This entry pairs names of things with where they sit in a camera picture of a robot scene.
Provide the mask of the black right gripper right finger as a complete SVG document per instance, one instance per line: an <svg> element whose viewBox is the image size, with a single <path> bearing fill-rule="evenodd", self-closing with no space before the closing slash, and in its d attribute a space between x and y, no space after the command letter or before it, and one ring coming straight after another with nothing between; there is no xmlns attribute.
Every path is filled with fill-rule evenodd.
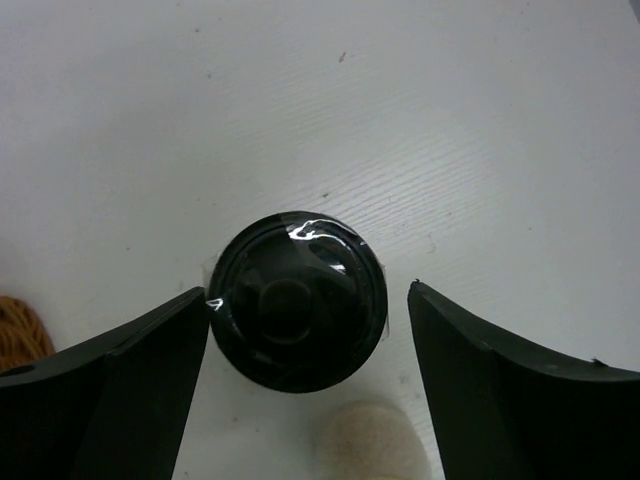
<svg viewBox="0 0 640 480"><path fill-rule="evenodd" d="M635 479L639 375L543 347L416 281L412 335L449 479Z"/></svg>

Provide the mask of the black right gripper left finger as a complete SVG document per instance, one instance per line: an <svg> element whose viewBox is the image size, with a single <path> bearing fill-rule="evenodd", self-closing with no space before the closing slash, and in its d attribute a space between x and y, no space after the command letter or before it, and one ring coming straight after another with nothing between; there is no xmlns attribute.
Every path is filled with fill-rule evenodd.
<svg viewBox="0 0 640 480"><path fill-rule="evenodd" d="M172 477L208 335L192 288L1 376L4 479Z"/></svg>

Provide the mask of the black knob grinder bottle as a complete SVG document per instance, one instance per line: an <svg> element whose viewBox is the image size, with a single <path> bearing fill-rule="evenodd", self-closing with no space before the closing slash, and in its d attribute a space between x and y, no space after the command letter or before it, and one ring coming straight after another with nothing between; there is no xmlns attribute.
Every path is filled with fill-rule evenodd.
<svg viewBox="0 0 640 480"><path fill-rule="evenodd" d="M305 394L359 370L388 331L384 269L346 223L288 211L244 228L208 285L216 343L249 380Z"/></svg>

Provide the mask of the brown wicker divided basket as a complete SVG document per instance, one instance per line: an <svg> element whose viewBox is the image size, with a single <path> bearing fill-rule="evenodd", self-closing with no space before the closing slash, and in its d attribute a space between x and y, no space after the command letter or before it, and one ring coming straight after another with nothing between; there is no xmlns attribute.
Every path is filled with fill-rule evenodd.
<svg viewBox="0 0 640 480"><path fill-rule="evenodd" d="M2 372L55 353L40 317L27 303L13 297L1 297L0 335Z"/></svg>

